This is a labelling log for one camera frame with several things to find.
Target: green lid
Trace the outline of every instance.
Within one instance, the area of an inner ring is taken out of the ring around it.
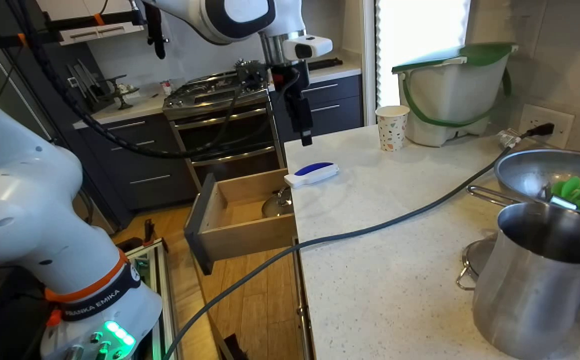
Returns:
[[[449,64],[488,66],[501,60],[505,55],[513,53],[517,49],[518,45],[511,42],[472,43],[465,46],[446,48],[418,57],[408,63],[393,67],[392,73],[397,74],[427,66]]]

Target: gas stove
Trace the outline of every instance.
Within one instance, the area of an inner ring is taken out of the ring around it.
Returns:
[[[227,109],[239,85],[236,71],[215,73],[191,80],[165,99],[163,114],[173,121]],[[261,84],[258,88],[243,91],[235,106],[257,103],[266,96],[267,88]]]

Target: window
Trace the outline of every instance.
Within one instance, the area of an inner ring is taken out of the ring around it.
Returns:
[[[394,66],[465,44],[470,0],[377,0],[376,94],[379,107],[398,105]]]

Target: metal bowl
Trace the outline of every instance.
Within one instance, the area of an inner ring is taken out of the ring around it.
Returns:
[[[508,189],[547,203],[550,196],[546,189],[572,176],[580,177],[580,152],[539,149],[511,153],[496,162],[494,173]]]

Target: speckled paper cup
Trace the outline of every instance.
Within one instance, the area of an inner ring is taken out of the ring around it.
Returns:
[[[381,150],[396,151],[403,148],[408,114],[409,107],[404,105],[383,106],[376,110]]]

